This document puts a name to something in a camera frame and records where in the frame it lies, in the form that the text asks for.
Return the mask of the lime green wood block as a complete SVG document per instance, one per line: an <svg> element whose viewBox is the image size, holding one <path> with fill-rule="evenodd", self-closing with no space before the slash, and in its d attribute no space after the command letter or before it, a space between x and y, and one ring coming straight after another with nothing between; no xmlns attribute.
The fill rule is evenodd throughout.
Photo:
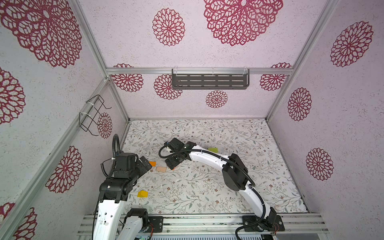
<svg viewBox="0 0 384 240"><path fill-rule="evenodd" d="M219 152L218 148L208 148L208 151L216 153L216 154Z"/></svg>

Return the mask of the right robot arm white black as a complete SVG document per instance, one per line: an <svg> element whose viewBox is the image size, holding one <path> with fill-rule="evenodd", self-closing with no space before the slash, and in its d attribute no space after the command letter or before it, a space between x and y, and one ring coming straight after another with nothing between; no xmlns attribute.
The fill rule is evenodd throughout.
<svg viewBox="0 0 384 240"><path fill-rule="evenodd" d="M248 169L238 155L220 155L192 142L184 144L176 138L165 142L158 154L171 170L183 161L189 160L221 171L225 185L246 200L259 218L259 222L267 226L274 224L277 218L275 209L270 207L255 189L256 183L250 177Z"/></svg>

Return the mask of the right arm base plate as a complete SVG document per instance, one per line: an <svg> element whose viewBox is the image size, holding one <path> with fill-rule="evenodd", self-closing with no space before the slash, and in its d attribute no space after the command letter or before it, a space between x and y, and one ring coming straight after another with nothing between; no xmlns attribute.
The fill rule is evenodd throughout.
<svg viewBox="0 0 384 240"><path fill-rule="evenodd" d="M266 219L261 220L257 225L250 226L250 224L259 220L259 217L253 215L242 216L243 225L246 226L246 232L278 232L285 231L285 227L280 215L271 208L270 215Z"/></svg>

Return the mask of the natural plain wood block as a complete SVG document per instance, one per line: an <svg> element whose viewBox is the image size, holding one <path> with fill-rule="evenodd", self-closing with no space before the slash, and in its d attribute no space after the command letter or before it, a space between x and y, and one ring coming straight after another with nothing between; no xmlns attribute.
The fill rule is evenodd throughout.
<svg viewBox="0 0 384 240"><path fill-rule="evenodd" d="M166 173L167 172L167 168L166 167L157 167L156 171L159 172L159 173Z"/></svg>

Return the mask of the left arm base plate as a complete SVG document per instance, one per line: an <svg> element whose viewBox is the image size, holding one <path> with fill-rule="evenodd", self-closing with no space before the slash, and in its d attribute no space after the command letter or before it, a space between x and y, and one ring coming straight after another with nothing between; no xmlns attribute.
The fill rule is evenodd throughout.
<svg viewBox="0 0 384 240"><path fill-rule="evenodd" d="M163 216L150 216L148 221L148 226L145 229L145 233L162 233L164 225Z"/></svg>

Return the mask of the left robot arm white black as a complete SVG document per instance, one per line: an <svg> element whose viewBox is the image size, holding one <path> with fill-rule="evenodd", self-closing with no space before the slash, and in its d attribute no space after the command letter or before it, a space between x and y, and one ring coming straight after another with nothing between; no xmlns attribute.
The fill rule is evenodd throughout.
<svg viewBox="0 0 384 240"><path fill-rule="evenodd" d="M152 165L145 157L133 153L120 153L112 160L111 170L100 185L92 239L134 240L150 227L147 209L132 208L123 220L121 216L129 193Z"/></svg>

